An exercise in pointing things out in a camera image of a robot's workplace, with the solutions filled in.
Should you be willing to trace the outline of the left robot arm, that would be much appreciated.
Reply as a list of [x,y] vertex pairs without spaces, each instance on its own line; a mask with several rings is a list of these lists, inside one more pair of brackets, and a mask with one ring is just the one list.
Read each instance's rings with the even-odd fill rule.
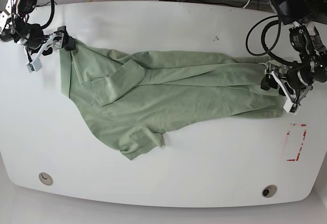
[[[286,68],[269,67],[262,81],[262,89],[278,88],[287,102],[296,107],[312,89],[314,82],[326,82],[326,46],[315,22],[326,24],[326,0],[269,0],[278,19],[268,23],[262,32],[261,43],[268,55]],[[289,25],[289,39],[299,53],[300,62],[286,61],[271,51],[265,43],[268,30],[281,24]]]

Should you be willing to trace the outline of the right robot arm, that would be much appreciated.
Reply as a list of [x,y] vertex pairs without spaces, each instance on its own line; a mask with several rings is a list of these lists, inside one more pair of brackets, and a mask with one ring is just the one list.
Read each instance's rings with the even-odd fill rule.
[[36,70],[41,55],[50,55],[55,49],[73,51],[75,40],[68,34],[66,27],[59,27],[54,33],[46,35],[43,30],[50,26],[55,15],[55,1],[50,0],[49,19],[43,25],[28,23],[30,14],[35,10],[37,0],[8,0],[1,12],[1,41],[14,41],[23,46],[27,66]]

